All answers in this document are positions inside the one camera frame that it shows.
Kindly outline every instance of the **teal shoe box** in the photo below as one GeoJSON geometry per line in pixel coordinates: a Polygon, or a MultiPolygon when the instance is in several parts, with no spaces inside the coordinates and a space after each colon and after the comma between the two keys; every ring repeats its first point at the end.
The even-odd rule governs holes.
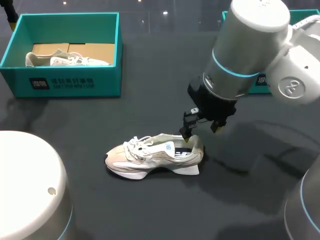
{"type": "MultiPolygon", "coordinates": [[[[223,11],[222,12],[222,23],[226,19],[228,11],[223,11]]],[[[294,25],[301,20],[312,16],[312,15],[320,15],[319,10],[317,9],[307,9],[307,10],[290,10],[290,24],[294,25]]],[[[266,82],[266,75],[265,74],[260,74],[256,81],[253,83],[252,87],[249,90],[249,94],[268,94],[270,93],[270,90],[267,86],[266,82]]]]}
{"type": "Polygon", "coordinates": [[[22,14],[0,63],[0,72],[17,98],[119,97],[122,51],[118,12],[22,14]],[[34,44],[61,43],[112,44],[113,64],[25,66],[26,54],[34,44]]]}

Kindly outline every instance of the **shoe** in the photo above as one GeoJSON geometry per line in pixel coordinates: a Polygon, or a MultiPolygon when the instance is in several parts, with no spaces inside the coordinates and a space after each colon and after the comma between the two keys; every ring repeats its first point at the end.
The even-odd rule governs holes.
{"type": "Polygon", "coordinates": [[[109,63],[90,57],[82,57],[77,52],[63,52],[60,49],[51,55],[36,55],[33,52],[25,56],[25,66],[108,66],[109,63]]]}
{"type": "Polygon", "coordinates": [[[93,59],[90,57],[83,57],[77,52],[71,52],[67,58],[54,56],[50,60],[50,66],[108,66],[109,63],[93,59]]]}
{"type": "Polygon", "coordinates": [[[25,66],[26,67],[38,67],[38,66],[50,66],[51,58],[60,57],[68,59],[69,53],[63,52],[60,49],[51,55],[37,55],[33,52],[29,52],[25,56],[25,66]]]}
{"type": "Polygon", "coordinates": [[[106,153],[105,164],[119,176],[140,180],[159,167],[176,174],[198,175],[203,156],[198,136],[193,135],[186,143],[182,136],[160,134],[125,141],[106,153]]]}

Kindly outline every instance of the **shoe box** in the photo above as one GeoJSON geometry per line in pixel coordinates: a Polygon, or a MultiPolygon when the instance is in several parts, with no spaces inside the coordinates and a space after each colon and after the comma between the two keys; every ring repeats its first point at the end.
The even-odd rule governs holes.
{"type": "Polygon", "coordinates": [[[117,12],[22,14],[0,63],[17,98],[119,97],[123,42],[117,12]],[[26,54],[58,49],[107,66],[26,67],[26,54]]]}
{"type": "MultiPolygon", "coordinates": [[[[222,12],[221,22],[223,23],[226,19],[228,11],[222,12]]],[[[317,9],[301,9],[301,10],[290,10],[290,24],[294,25],[301,20],[312,16],[320,15],[319,10],[317,9]]],[[[249,94],[269,94],[270,90],[267,85],[267,76],[262,72],[257,76],[256,81],[252,84],[249,94]]]]}

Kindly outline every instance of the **dark tabletop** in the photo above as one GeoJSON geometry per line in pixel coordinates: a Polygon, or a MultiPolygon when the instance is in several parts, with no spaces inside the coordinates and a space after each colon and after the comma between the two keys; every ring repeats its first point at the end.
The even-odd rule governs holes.
{"type": "Polygon", "coordinates": [[[160,170],[130,181],[105,168],[104,154],[134,136],[178,132],[194,107],[189,79],[203,71],[214,39],[124,36],[120,98],[14,99],[1,77],[0,129],[32,133],[60,154],[83,239],[287,239],[287,195],[320,151],[319,101],[241,98],[223,131],[214,135],[208,123],[194,131],[207,153],[199,176],[160,170]]]}

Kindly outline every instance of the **cyan light ring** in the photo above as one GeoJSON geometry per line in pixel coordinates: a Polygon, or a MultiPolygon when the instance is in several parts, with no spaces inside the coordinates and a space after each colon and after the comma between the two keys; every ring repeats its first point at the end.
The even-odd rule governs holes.
{"type": "Polygon", "coordinates": [[[260,74],[260,72],[257,72],[255,74],[250,74],[250,75],[245,75],[245,74],[240,74],[240,73],[235,73],[233,71],[230,71],[229,69],[226,69],[224,66],[222,66],[218,60],[216,59],[216,56],[215,56],[215,53],[214,53],[214,50],[212,49],[212,57],[213,57],[213,60],[215,61],[215,63],[223,70],[225,71],[226,73],[228,74],[231,74],[233,76],[236,76],[236,77],[239,77],[239,78],[251,78],[251,77],[254,77],[254,76],[258,76],[260,74]]]}

